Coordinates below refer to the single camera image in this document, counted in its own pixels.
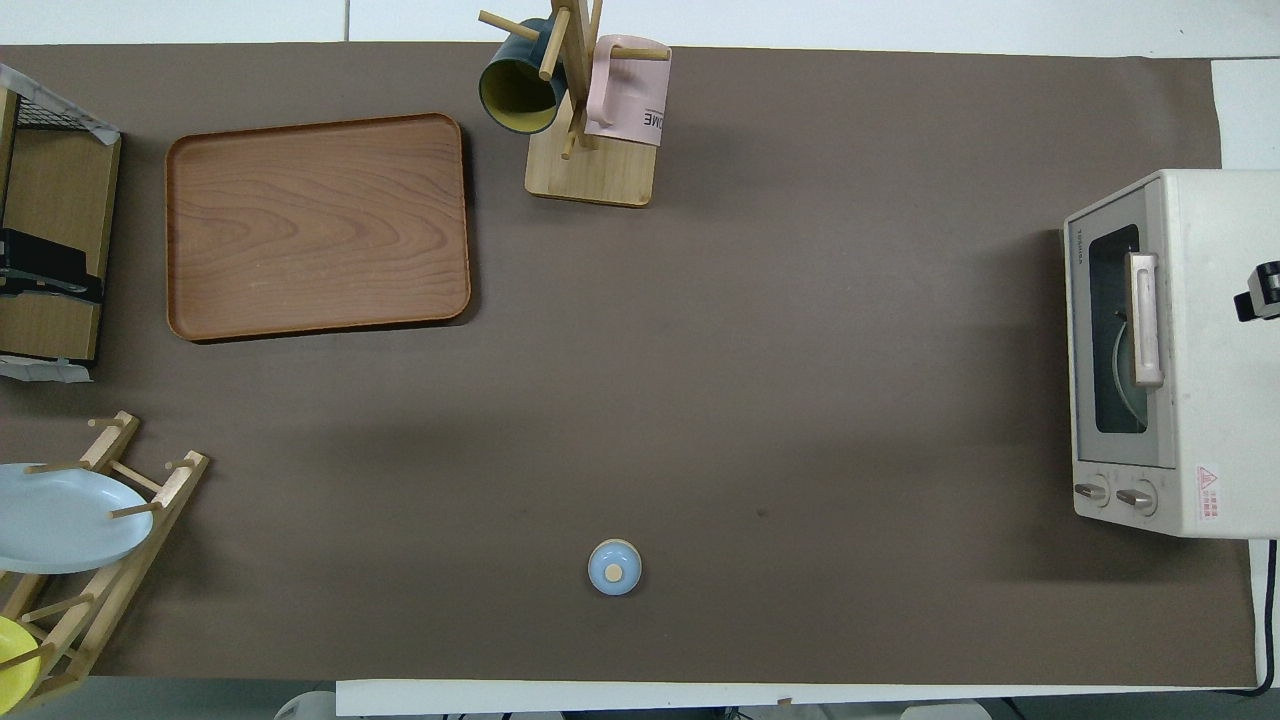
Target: black cable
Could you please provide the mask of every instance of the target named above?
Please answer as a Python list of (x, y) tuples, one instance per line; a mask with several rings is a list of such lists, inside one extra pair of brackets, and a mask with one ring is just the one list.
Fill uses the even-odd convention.
[(1271, 615), (1275, 612), (1276, 603), (1276, 541), (1271, 541), (1267, 548), (1267, 597), (1262, 601), (1262, 633), (1263, 633), (1263, 646), (1266, 647), (1267, 656), (1267, 674), (1262, 678), (1262, 684), (1252, 691), (1217, 691), (1224, 694), (1234, 694), (1239, 697), (1258, 697), (1260, 694), (1271, 689), (1271, 683), (1276, 676), (1276, 648), (1275, 648), (1275, 629), (1272, 626)]
[(1009, 706), (1009, 710), (1014, 711), (1014, 715), (1018, 716), (1018, 720), (1027, 720), (1027, 716), (1023, 715), (1021, 708), (1019, 708), (1018, 705), (1014, 703), (1014, 698), (1011, 698), (1011, 697), (1002, 697), (1000, 700), (1005, 701), (1005, 705)]

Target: pink mug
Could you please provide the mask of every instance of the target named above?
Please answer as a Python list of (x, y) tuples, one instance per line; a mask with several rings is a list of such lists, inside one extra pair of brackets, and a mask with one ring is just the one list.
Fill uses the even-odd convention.
[(671, 55), (669, 47), (645, 37), (600, 36), (586, 95), (586, 135), (662, 145), (671, 60), (611, 58), (614, 47), (664, 50)]

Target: microwave window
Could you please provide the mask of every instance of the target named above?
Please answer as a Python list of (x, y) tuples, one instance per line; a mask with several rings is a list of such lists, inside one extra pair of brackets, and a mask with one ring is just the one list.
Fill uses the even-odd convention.
[(1093, 416), (1102, 433), (1147, 432), (1147, 391), (1133, 382), (1125, 284), (1125, 255), (1138, 252), (1138, 227), (1125, 225), (1089, 243)]

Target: microwave handle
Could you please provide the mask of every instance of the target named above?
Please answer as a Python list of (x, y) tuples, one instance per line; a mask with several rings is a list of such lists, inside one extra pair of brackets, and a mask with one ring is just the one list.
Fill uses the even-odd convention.
[(1160, 333), (1156, 322), (1158, 258), (1155, 252), (1129, 252), (1124, 264), (1129, 290), (1129, 332), (1133, 336), (1133, 384), (1160, 387), (1165, 384), (1165, 373), (1160, 368)]

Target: dish rack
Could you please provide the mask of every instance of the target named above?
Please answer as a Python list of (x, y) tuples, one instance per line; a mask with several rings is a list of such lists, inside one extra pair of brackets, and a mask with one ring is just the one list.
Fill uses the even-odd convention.
[[(189, 451), (180, 460), (166, 462), (169, 477), (163, 483), (155, 483), (124, 465), (120, 457), (140, 424), (137, 418), (123, 410), (114, 418), (90, 420), (91, 428), (102, 430), (78, 461), (41, 466), (41, 470), (83, 468), (104, 475), (119, 475), (143, 497), (151, 496), (151, 501), (140, 506), (138, 511), (154, 512), (154, 524), (147, 538), (128, 555), (93, 570), (78, 594), (56, 602), (37, 605), (45, 600), (41, 591), (50, 575), (0, 570), (0, 598), (4, 597), (3, 588), (12, 585), (0, 615), (17, 621), (40, 643), (26, 653), (29, 656), (27, 661), (40, 662), (37, 679), (12, 711), (44, 703), (84, 682), (209, 466), (207, 456)], [(51, 629), (36, 625), (36, 620), (56, 615), (60, 618)]]

